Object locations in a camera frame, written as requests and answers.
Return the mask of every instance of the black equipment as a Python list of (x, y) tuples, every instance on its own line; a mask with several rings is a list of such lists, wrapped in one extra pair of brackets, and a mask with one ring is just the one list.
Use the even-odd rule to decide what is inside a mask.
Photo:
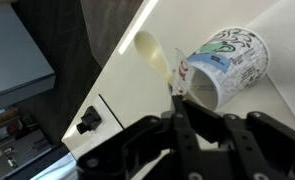
[[(223, 117), (182, 97), (175, 112), (146, 116), (78, 160), (79, 179), (125, 180), (170, 149), (146, 180), (295, 179), (295, 131), (261, 112)], [(218, 149), (202, 150), (196, 134)]]

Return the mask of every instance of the black clip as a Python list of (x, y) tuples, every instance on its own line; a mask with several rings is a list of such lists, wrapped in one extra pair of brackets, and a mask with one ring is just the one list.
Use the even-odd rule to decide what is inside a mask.
[(87, 108), (83, 117), (81, 117), (82, 123), (77, 125), (77, 130), (80, 134), (86, 131), (96, 130), (101, 124), (102, 120), (93, 106)]

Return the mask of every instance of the white countertop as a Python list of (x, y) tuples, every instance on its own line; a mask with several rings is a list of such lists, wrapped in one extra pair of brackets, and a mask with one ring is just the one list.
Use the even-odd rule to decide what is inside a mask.
[[(80, 117), (87, 107), (93, 105), (98, 94), (103, 96), (125, 128), (145, 115), (160, 116), (162, 112), (172, 108), (167, 82), (145, 64), (131, 41), (137, 30), (148, 31), (158, 38), (169, 64), (173, 67), (175, 48), (189, 55), (218, 30), (230, 26), (246, 26), (276, 2), (278, 0), (145, 0), (62, 141), (76, 159), (90, 150), (89, 146), (82, 148), (75, 143), (86, 142), (95, 137), (92, 132), (80, 135), (75, 130), (75, 125), (81, 122)], [(245, 117), (250, 111), (262, 111), (295, 129), (295, 117), (267, 76), (217, 110), (241, 117)], [(108, 128), (106, 130), (114, 132), (111, 134), (119, 132)]]

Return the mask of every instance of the white paper cup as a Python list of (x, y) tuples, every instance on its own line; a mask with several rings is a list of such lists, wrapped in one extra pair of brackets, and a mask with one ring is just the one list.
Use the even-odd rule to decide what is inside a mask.
[(258, 34), (233, 27), (216, 33), (187, 60), (196, 69), (191, 100), (215, 110), (262, 79), (270, 52)]

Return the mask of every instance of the green graphics on cup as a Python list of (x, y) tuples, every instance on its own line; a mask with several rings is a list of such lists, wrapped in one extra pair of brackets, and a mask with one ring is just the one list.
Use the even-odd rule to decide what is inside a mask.
[(193, 97), (216, 109), (257, 83), (266, 73), (270, 57), (256, 33), (229, 28), (215, 34), (187, 60), (196, 69), (190, 87)]

